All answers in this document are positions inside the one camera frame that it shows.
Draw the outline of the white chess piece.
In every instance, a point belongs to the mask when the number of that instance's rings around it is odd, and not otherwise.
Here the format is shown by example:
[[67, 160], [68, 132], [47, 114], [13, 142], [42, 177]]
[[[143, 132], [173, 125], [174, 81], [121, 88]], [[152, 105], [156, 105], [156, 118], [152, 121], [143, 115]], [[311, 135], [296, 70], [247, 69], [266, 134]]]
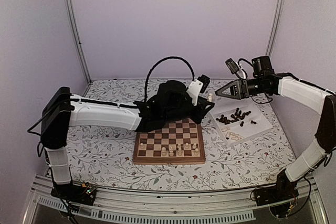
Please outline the white chess piece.
[[208, 94], [207, 100], [208, 100], [208, 102], [213, 102], [213, 94], [212, 93]]

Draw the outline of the wooden chess board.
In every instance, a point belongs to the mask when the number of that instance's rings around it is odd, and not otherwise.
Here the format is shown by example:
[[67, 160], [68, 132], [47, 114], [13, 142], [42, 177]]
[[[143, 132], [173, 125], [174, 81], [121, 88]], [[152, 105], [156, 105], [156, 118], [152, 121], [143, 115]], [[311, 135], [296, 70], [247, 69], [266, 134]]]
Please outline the wooden chess board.
[[[140, 148], [140, 143], [145, 144], [144, 150]], [[189, 150], [184, 149], [186, 143], [190, 145]], [[182, 156], [176, 154], [178, 144], [182, 145]], [[197, 145], [199, 156], [194, 155], [193, 144]], [[174, 156], [169, 156], [169, 146], [174, 147]], [[162, 147], [167, 150], [164, 157], [161, 156]], [[203, 165], [205, 161], [202, 127], [191, 119], [170, 122], [162, 129], [136, 134], [133, 152], [133, 163], [136, 165]]]

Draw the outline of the white chess bishop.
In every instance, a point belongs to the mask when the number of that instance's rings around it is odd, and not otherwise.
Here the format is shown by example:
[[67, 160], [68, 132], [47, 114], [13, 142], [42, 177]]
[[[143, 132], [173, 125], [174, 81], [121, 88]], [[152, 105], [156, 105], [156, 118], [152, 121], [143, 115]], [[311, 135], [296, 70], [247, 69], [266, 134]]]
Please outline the white chess bishop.
[[178, 148], [176, 151], [177, 156], [182, 156], [183, 155], [183, 150], [181, 148]]

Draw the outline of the white chess king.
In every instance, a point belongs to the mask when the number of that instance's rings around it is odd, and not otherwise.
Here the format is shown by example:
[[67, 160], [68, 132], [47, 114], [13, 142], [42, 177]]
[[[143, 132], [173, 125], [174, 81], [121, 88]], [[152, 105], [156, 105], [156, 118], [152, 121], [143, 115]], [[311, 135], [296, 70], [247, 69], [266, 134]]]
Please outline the white chess king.
[[169, 146], [169, 156], [174, 156], [174, 147]]

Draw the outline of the white chess queen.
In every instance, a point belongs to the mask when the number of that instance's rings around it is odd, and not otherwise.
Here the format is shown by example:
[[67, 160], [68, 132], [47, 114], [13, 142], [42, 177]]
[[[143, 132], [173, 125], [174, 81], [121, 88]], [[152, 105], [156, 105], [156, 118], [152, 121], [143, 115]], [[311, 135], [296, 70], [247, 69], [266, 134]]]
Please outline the white chess queen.
[[166, 155], [167, 155], [167, 150], [166, 150], [165, 147], [162, 147], [162, 148], [161, 148], [161, 156], [164, 157], [164, 156], [166, 156]]

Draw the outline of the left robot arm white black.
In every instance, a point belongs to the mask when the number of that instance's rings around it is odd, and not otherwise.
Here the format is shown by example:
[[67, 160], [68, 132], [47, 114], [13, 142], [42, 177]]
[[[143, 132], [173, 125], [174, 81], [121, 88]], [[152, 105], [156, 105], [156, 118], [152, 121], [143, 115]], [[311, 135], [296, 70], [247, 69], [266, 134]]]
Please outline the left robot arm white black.
[[51, 168], [52, 180], [58, 192], [67, 200], [78, 195], [72, 183], [66, 152], [68, 129], [71, 126], [94, 125], [151, 132], [169, 122], [191, 119], [201, 123], [214, 103], [202, 97], [208, 83], [197, 79], [189, 86], [177, 80], [161, 83], [156, 95], [143, 101], [116, 103], [92, 100], [72, 94], [69, 87], [61, 87], [43, 110], [39, 134]]

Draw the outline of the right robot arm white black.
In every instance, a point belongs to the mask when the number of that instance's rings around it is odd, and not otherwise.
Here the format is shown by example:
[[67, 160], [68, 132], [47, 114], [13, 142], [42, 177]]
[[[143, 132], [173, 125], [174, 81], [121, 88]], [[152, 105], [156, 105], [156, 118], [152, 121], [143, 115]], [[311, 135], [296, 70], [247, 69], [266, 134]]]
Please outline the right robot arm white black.
[[278, 174], [271, 196], [282, 201], [300, 179], [320, 166], [328, 166], [335, 154], [335, 92], [300, 79], [291, 72], [277, 73], [268, 56], [248, 61], [253, 69], [251, 77], [246, 76], [239, 61], [229, 58], [225, 63], [237, 80], [219, 88], [215, 92], [217, 96], [243, 100], [258, 94], [277, 95], [289, 99], [292, 106], [302, 106], [284, 126], [288, 130], [298, 126], [297, 136], [310, 136], [312, 142], [306, 144], [296, 160]]

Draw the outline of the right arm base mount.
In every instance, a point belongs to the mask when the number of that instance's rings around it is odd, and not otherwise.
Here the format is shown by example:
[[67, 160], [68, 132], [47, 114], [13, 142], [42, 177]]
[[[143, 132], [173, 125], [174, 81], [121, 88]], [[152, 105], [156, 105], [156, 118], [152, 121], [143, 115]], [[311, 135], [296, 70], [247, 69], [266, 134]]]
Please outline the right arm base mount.
[[287, 218], [298, 201], [297, 182], [280, 180], [270, 187], [257, 187], [250, 198], [257, 206], [270, 205], [270, 212], [276, 218]]

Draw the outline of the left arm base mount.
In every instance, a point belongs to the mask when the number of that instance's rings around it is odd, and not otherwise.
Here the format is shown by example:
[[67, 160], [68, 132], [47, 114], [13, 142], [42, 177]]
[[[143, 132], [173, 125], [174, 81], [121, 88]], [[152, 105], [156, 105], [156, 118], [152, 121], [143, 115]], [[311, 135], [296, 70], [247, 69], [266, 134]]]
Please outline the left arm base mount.
[[97, 187], [88, 182], [81, 185], [69, 184], [58, 185], [53, 182], [51, 195], [62, 200], [93, 206], [97, 194]]

